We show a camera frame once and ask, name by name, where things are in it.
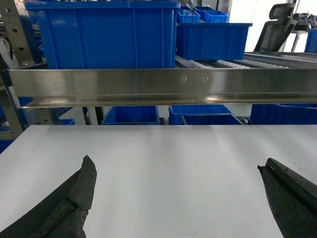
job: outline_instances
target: metal beam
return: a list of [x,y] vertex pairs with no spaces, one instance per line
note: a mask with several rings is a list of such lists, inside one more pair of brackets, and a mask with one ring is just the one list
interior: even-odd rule
[[317,68],[10,71],[29,107],[317,102]]

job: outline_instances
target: white table surface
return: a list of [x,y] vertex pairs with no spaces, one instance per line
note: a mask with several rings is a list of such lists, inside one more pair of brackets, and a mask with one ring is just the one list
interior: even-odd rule
[[80,169],[87,238],[282,238],[257,165],[317,183],[317,126],[31,126],[0,155],[0,231]]

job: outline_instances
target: blue plastic bin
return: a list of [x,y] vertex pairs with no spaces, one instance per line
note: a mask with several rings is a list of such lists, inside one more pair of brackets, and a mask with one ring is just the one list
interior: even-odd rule
[[203,11],[202,18],[205,22],[226,23],[229,15],[222,11]]
[[252,23],[180,23],[177,52],[187,60],[242,60]]
[[32,102],[32,98],[30,97],[18,97],[20,106],[23,107],[27,105],[28,103]]
[[317,104],[254,104],[253,124],[317,124]]
[[208,7],[208,6],[196,6],[195,11],[200,14],[200,12],[202,12],[202,11],[215,11],[215,10]]
[[173,68],[177,1],[27,2],[51,69]]
[[308,30],[308,36],[305,46],[306,53],[317,53],[317,29]]
[[111,107],[101,125],[159,125],[158,107]]
[[[185,11],[190,11],[193,15],[186,15],[184,13]],[[180,10],[177,11],[177,23],[181,22],[199,22],[200,20],[200,15],[191,10],[189,7],[182,6]]]
[[75,125],[74,119],[61,119],[60,120],[61,125]]
[[169,106],[168,111],[170,125],[183,125],[182,116],[232,114],[224,105],[174,105]]
[[182,116],[184,125],[243,125],[233,115]]
[[0,140],[0,154],[10,145],[14,140]]

